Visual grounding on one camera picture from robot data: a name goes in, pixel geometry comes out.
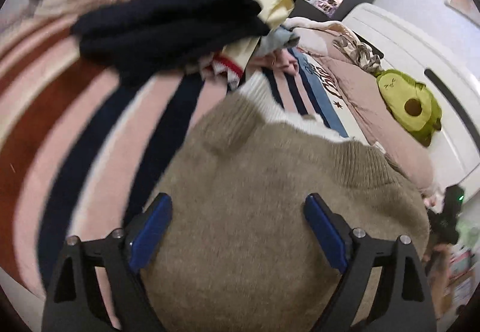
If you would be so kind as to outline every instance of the navy stripe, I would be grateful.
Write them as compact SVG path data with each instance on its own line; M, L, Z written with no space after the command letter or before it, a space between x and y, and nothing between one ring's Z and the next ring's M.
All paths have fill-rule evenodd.
M112 127L138 90L121 86L113 92L90 120L62 164L45 206L37 244L39 269L45 288L49 287L88 171Z
M297 87L297 83L295 82L295 77L291 74L284 73L287 84L289 85L290 94L292 95L293 102L297 107L297 111L300 115L307 115L308 111L305 105L303 104L303 100L300 96L299 89Z
M318 104L314 92L311 90L310 83L307 76L305 75L305 71L303 70L303 68L299 68L299 73L303 86L305 87L305 91L307 91L308 99L310 99L311 105L314 107L315 112L322 117L325 126L330 128L330 124L328 123L327 118L325 117L320 105Z
M273 76L273 71L271 69L262 68L263 75L267 78L268 83L270 84L270 90L272 91L272 96L274 97L275 101L285 109L282 98L280 97L280 92L277 87L277 81Z
M123 215L123 226L142 212L153 188L182 146L202 88L200 74L183 77L143 153L130 191L128 207Z
M302 78L306 78L307 84L315 97L315 101L322 109L323 116L327 119L325 124L329 125L331 129L338 131L342 137L347 138L349 135L345 131L338 114L335 112L320 77L315 74L313 65L311 65L306 56L297 49L292 48L289 51L299 62L299 69L304 72Z

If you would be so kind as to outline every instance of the light blue fabric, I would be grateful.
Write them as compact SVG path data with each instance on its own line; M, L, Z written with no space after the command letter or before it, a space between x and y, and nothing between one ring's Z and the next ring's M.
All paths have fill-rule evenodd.
M300 68L305 71L305 75L307 76L308 82L310 83L311 90L314 93L315 99L317 100L318 105L322 109L323 116L325 116L327 122L330 125L330 128L338 131L338 133L342 137L347 138L349 135L343 127L342 121L340 121L340 118L335 112L332 103L330 102L330 99L328 98L328 95L323 88L322 82L320 81L318 76L314 74L311 70L312 65L308 62L305 55L296 48L292 48L290 51L297 59Z
M299 44L299 41L300 37L297 34L279 26L270 31L268 35L260 38L260 43L255 49L253 57L263 57L275 50L295 47Z

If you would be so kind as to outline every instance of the rust red stripe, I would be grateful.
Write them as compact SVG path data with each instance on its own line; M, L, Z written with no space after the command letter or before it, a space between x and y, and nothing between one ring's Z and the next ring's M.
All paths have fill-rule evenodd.
M22 282L15 261L13 217L37 150L63 112L105 67L79 59L51 82L23 114L0 152L0 266Z
M68 38L70 35L70 28L64 28L63 30L52 34L46 38L42 43L39 43L34 49L25 54L16 64L14 64L3 77L0 79L0 95L10 86L10 84L25 70L28 65L34 62L47 50L50 50L54 45L60 41Z
M20 35L16 40L10 43L5 49L0 50L0 62L13 50L15 49L20 43L27 39L30 35L40 31L41 29L47 27L49 24L55 22L57 19L46 19L45 21L40 22L39 24L31 27L29 30L26 30L22 35Z

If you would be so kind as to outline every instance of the pink bedding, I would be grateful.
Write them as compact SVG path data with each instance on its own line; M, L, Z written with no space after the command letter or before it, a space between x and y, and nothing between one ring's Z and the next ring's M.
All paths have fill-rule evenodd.
M329 57L315 59L335 80L367 141L371 145L378 142L386 151L386 157L416 185L419 192L431 196L436 191L436 183L428 151L392 117L376 79L351 63Z

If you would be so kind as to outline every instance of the green plush toy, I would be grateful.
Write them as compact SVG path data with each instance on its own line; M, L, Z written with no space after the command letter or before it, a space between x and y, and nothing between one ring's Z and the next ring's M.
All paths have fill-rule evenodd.
M395 69L379 74L377 83L397 122L423 146L430 146L433 133L442 128L442 109L426 85Z

